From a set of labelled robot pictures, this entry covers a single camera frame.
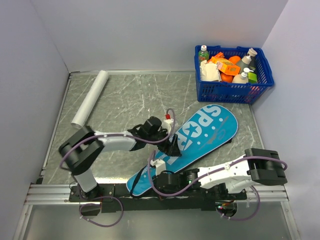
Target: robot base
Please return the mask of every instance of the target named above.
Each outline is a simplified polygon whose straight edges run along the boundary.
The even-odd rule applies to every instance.
[[[195,191],[185,191],[178,197],[162,198],[154,191],[147,192],[141,198],[132,198],[127,190],[125,183],[119,184],[99,184],[100,196],[113,196],[121,200],[125,211],[144,211],[144,210],[179,210],[179,209],[200,209],[202,211],[215,211],[215,202],[246,200],[247,194],[243,190],[240,193],[228,194],[225,185],[220,184],[211,189],[200,189]],[[71,188],[69,196],[70,202],[85,203],[79,197],[77,186]],[[119,203],[111,198],[102,201],[102,213],[114,213],[120,211]]]

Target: marble surface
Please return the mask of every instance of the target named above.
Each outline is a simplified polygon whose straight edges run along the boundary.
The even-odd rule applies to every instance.
[[[70,79],[59,123],[49,153],[43,184],[68,184],[68,172],[58,168],[59,146],[77,130],[71,126],[96,75],[74,74]],[[143,124],[150,116],[163,119],[167,108],[173,108],[181,126],[197,110],[209,104],[198,102],[194,73],[112,74],[92,111],[87,125],[96,131],[122,132]],[[208,154],[191,168],[209,167],[231,161],[248,148],[261,148],[257,128],[249,105],[218,103],[229,109],[238,121],[238,132],[232,143]],[[147,145],[134,151],[113,151],[99,155],[92,165],[98,183],[126,183],[127,179],[147,163],[156,146]]]

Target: blue basket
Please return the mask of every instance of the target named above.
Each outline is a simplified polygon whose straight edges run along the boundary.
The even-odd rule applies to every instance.
[[[228,83],[216,81],[201,81],[198,53],[201,45],[195,47],[194,65],[196,94],[199,102],[221,102],[237,104],[253,104],[275,82],[272,77],[268,60],[261,48],[254,48],[258,53],[255,56],[258,83]],[[243,57],[248,53],[249,47],[226,48],[221,46],[207,46],[210,58],[222,52],[226,59],[232,56]]]

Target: blue snowboard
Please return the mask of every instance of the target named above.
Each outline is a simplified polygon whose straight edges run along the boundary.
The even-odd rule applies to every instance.
[[[155,159],[164,160],[166,170],[174,173],[179,172],[228,142],[236,135],[237,130],[237,119],[228,109],[216,104],[204,106],[176,132],[182,156],[167,156],[158,151]],[[153,177],[156,174],[156,169],[151,168],[150,173]],[[126,183],[129,192],[137,174],[133,175]],[[145,167],[132,194],[140,196],[150,188],[147,167]]]

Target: gray floor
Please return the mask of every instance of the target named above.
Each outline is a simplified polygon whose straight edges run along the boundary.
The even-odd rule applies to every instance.
[[[252,214],[257,205],[238,204],[235,217]],[[100,214],[94,220],[111,224],[119,212]],[[36,205],[24,240],[290,240],[280,202],[262,202],[248,221],[221,219],[216,211],[125,211],[113,227],[103,228],[79,219],[76,205]]]
[[[74,74],[56,129],[44,184],[68,184],[70,175],[58,168],[59,146],[77,130],[70,123],[84,100],[96,75]],[[96,131],[121,132],[143,124],[149,116],[160,119],[167,108],[173,108],[181,125],[198,109],[209,104],[198,102],[194,73],[170,74],[113,74],[102,91],[87,125]],[[261,148],[256,125],[247,104],[219,103],[236,117],[239,128],[232,143],[226,144],[195,163],[192,168],[209,167],[231,161],[244,154],[247,148]],[[99,183],[126,183],[147,161],[154,146],[135,152],[106,152],[92,166]]]

